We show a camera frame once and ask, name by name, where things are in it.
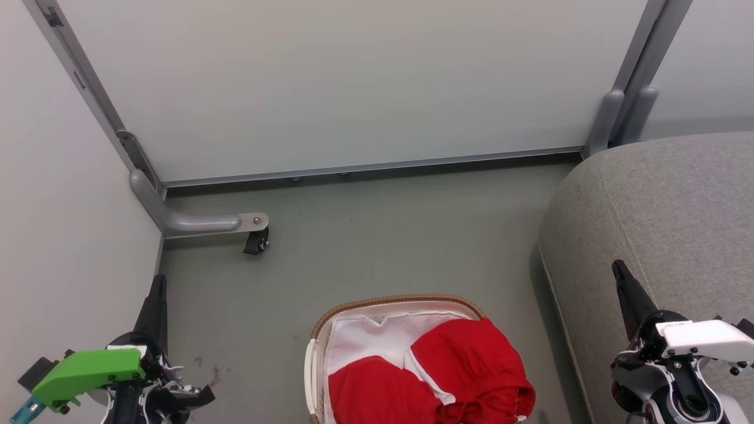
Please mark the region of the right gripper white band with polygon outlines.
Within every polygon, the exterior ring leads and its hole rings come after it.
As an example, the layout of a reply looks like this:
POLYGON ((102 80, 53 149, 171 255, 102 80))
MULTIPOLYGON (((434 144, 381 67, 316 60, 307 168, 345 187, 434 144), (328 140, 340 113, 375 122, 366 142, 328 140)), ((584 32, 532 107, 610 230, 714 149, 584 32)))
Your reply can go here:
POLYGON ((696 322, 677 312, 658 310, 624 260, 615 260, 611 269, 626 335, 633 340, 639 360, 724 360, 736 370, 735 375, 752 368, 751 320, 744 317, 732 324, 716 316, 696 322))

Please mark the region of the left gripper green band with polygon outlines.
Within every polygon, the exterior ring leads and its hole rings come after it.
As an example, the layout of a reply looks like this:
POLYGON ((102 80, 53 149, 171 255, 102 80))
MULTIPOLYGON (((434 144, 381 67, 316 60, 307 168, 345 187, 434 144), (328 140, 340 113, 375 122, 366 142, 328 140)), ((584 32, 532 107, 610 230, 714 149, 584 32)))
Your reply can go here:
POLYGON ((105 417, 189 417, 214 402, 210 386, 184 383, 181 367, 170 365, 167 333, 167 278, 156 274, 132 332, 32 366, 32 417, 45 409, 67 415, 85 394, 106 407, 105 417))

